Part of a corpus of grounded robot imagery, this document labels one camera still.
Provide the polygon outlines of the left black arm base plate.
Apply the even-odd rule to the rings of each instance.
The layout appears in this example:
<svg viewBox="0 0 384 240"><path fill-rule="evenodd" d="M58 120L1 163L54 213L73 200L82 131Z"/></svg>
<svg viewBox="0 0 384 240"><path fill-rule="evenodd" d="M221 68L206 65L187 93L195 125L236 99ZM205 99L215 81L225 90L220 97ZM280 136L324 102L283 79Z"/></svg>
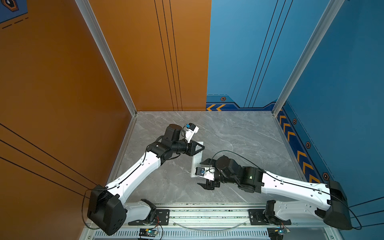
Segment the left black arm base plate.
<svg viewBox="0 0 384 240"><path fill-rule="evenodd" d="M137 220L129 222L129 226L155 226L160 224L162 226L167 226L170 219L170 210L169 209L156 209L155 212L150 213L149 217L145 220Z"/></svg>

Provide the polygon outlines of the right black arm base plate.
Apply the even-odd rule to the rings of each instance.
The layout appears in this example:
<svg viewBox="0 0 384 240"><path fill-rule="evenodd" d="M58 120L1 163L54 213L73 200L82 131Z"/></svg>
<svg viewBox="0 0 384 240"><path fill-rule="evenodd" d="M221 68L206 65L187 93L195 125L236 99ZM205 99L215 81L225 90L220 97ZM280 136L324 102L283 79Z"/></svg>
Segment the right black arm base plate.
<svg viewBox="0 0 384 240"><path fill-rule="evenodd" d="M265 210L262 209L249 209L249 220L252 226L264 226L264 225L274 225L274 226L290 226L292 224L291 220L280 220L275 216L266 217L264 214Z"/></svg>

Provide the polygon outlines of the white remote control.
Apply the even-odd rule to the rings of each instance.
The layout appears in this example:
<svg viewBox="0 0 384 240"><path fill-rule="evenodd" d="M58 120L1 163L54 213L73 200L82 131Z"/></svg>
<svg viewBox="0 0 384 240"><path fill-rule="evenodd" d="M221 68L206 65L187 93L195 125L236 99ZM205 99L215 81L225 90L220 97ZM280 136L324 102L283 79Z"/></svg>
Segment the white remote control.
<svg viewBox="0 0 384 240"><path fill-rule="evenodd" d="M193 156L192 158L192 165L191 165L191 178L197 178L198 176L195 175L196 167L200 166L200 162L202 162L203 157L203 151L198 153L197 155Z"/></svg>

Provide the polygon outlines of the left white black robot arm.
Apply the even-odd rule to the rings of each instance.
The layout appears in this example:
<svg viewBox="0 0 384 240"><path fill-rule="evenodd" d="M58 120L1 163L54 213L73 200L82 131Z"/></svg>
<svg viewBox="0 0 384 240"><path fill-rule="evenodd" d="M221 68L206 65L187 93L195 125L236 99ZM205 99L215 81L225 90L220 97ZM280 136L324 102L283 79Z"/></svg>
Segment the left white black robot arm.
<svg viewBox="0 0 384 240"><path fill-rule="evenodd" d="M156 218L156 205L146 199L127 203L129 196L153 171L168 160L185 154L193 157L204 150L194 141L199 128L192 123L181 127L170 124L164 135L146 147L143 156L120 177L106 186L97 185L90 190L87 217L105 234L115 234L125 223L143 221L152 224Z"/></svg>

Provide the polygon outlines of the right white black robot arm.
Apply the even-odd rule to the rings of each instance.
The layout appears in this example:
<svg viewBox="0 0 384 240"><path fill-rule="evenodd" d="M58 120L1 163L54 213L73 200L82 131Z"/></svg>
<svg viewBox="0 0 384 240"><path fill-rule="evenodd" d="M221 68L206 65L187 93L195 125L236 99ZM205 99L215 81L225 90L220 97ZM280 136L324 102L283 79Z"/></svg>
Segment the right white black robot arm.
<svg viewBox="0 0 384 240"><path fill-rule="evenodd" d="M243 167L234 159L221 156L218 159L194 160L192 177L206 179L201 187L214 190L221 184L234 184L240 190L254 194L264 193L290 198L290 202L269 200L263 212L270 225L288 225L293 220L321 221L339 229L354 229L347 196L339 182L309 183L285 178L256 165Z"/></svg>

